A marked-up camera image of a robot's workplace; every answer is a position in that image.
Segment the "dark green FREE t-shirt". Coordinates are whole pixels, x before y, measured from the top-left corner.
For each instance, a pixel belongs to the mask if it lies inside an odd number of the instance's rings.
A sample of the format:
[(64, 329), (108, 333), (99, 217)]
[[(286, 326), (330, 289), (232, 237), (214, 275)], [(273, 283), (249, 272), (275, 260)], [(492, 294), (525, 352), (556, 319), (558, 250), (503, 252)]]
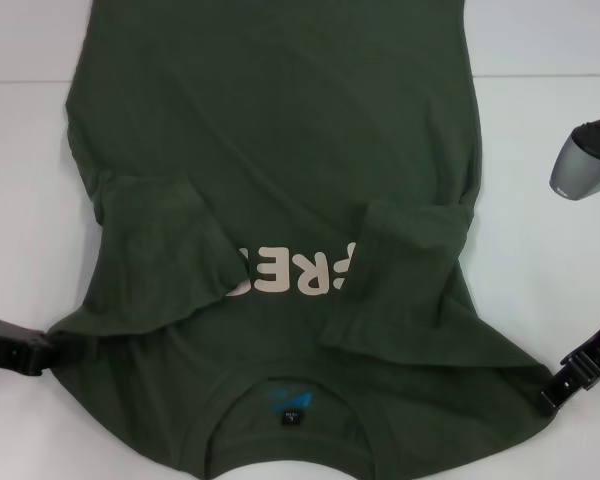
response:
[(66, 102), (101, 228), (54, 375), (199, 480), (297, 460), (414, 480), (550, 424), (482, 321), (465, 0), (93, 0)]

